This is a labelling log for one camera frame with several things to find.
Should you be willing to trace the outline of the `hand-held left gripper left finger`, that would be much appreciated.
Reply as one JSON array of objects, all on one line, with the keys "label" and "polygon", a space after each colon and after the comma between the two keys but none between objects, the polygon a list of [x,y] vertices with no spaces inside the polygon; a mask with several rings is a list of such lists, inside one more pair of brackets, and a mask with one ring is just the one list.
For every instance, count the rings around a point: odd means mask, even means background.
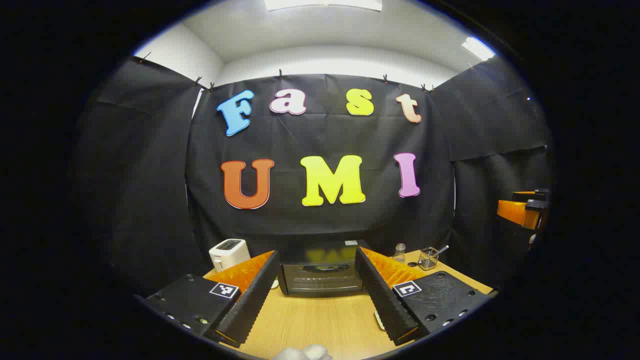
[{"label": "hand-held left gripper left finger", "polygon": [[142,303],[182,330],[239,348],[247,341],[280,266],[276,250],[212,275],[187,274]]}]

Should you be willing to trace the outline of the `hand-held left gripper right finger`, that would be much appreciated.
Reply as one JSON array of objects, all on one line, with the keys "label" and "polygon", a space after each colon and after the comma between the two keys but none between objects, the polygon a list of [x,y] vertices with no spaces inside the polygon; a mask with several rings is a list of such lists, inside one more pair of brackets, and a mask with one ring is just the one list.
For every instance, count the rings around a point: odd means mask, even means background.
[{"label": "hand-held left gripper right finger", "polygon": [[355,269],[396,346],[457,325],[493,299],[451,272],[427,275],[365,247],[356,249]]}]

